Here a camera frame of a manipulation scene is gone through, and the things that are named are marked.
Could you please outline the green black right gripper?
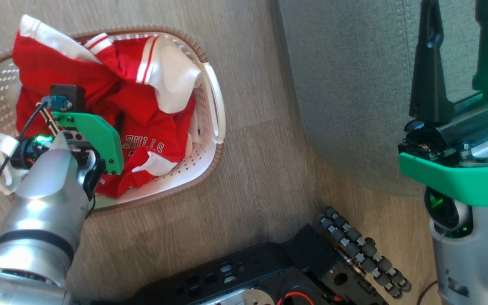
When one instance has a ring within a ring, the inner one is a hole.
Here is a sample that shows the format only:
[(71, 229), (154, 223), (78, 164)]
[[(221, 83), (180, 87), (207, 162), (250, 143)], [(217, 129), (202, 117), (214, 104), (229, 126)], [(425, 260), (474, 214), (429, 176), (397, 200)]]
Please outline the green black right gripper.
[(476, 21), (480, 44), (472, 88), (482, 92), (453, 103), (441, 62), (439, 2), (421, 2), (409, 101), (413, 120), (399, 145), (399, 168), (435, 197), (488, 207), (488, 0), (476, 1)]

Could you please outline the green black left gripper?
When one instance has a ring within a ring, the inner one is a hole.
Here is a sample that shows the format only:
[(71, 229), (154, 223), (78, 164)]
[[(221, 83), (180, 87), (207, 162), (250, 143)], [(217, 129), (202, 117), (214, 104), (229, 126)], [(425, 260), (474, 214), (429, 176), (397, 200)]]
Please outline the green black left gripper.
[(81, 112), (52, 111), (56, 125), (74, 128), (95, 149), (106, 162), (110, 175), (120, 175), (124, 168), (124, 157), (118, 131), (101, 116)]

